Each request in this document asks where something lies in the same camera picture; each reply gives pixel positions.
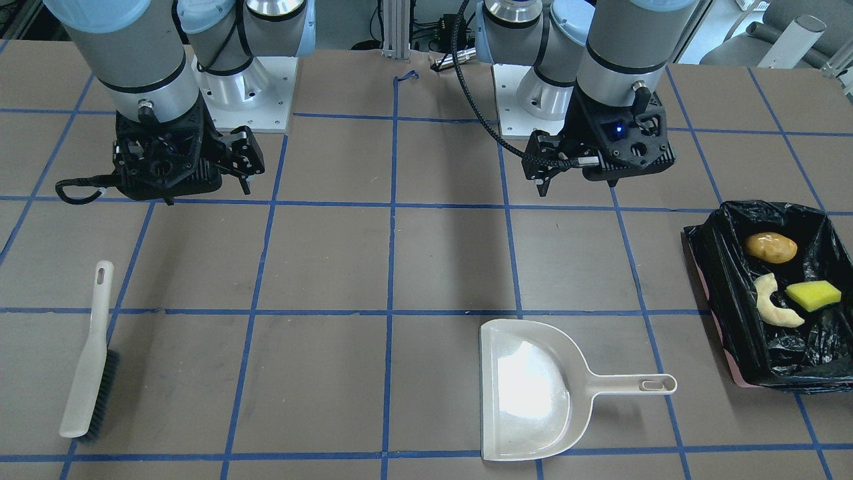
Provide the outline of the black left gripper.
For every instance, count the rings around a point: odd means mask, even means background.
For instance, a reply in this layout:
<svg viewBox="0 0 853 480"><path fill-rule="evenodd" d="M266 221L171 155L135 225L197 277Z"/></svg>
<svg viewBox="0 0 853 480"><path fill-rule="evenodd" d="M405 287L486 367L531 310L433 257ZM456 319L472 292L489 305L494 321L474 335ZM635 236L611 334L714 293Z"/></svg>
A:
<svg viewBox="0 0 853 480"><path fill-rule="evenodd" d="M522 160L525 179L546 197L552 177L581 168L585 179L616 185L624 177L661 173L676 163L663 104L646 86L631 88L627 106L606 105L575 87L560 133L531 131Z"/></svg>

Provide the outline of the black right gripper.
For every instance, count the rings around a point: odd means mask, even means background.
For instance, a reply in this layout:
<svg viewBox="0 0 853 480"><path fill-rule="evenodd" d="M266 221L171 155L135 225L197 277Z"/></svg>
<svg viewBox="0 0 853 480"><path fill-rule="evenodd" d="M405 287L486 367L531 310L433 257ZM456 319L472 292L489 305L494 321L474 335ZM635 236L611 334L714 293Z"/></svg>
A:
<svg viewBox="0 0 853 480"><path fill-rule="evenodd" d="M254 175L266 171L252 129L241 125L219 136L201 97L165 123L140 123L116 113L115 131L117 188L135 201L214 192L222 186L221 171L238 177L243 194L250 195Z"/></svg>

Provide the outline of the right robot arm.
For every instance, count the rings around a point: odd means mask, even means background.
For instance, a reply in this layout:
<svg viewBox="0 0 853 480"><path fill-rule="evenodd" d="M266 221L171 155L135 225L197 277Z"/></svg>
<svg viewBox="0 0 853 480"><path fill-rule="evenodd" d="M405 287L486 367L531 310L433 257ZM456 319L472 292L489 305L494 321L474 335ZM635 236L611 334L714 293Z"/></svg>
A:
<svg viewBox="0 0 853 480"><path fill-rule="evenodd" d="M108 188L168 205L265 172L252 130L281 107L262 58L307 57L314 1L47 1L116 107L113 170L55 183L86 205Z"/></svg>

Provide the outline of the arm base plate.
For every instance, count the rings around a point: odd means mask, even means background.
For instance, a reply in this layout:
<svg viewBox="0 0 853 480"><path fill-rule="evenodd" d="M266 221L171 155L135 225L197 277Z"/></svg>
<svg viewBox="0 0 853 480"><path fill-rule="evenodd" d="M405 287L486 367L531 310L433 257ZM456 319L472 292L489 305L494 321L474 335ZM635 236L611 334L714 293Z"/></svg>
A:
<svg viewBox="0 0 853 480"><path fill-rule="evenodd" d="M555 134L563 128L573 85L552 85L531 66L494 64L492 73L505 139L525 140L535 130Z"/></svg>
<svg viewBox="0 0 853 480"><path fill-rule="evenodd" d="M207 104L213 124L221 133L249 127L253 133L286 133L295 94L299 59L255 57L231 75L192 72Z"/></svg>

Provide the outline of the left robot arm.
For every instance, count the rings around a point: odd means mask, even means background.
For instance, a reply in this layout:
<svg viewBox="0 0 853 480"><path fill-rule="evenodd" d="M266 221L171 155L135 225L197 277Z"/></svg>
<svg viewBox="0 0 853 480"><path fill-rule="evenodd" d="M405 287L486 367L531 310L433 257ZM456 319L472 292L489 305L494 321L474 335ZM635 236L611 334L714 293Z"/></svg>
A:
<svg viewBox="0 0 853 480"><path fill-rule="evenodd" d="M525 150L514 149L539 195L573 168L615 186L674 166L657 85L695 8L694 1L479 2L477 55L530 67L527 109L545 106L543 87L572 91L560 131L535 129Z"/></svg>

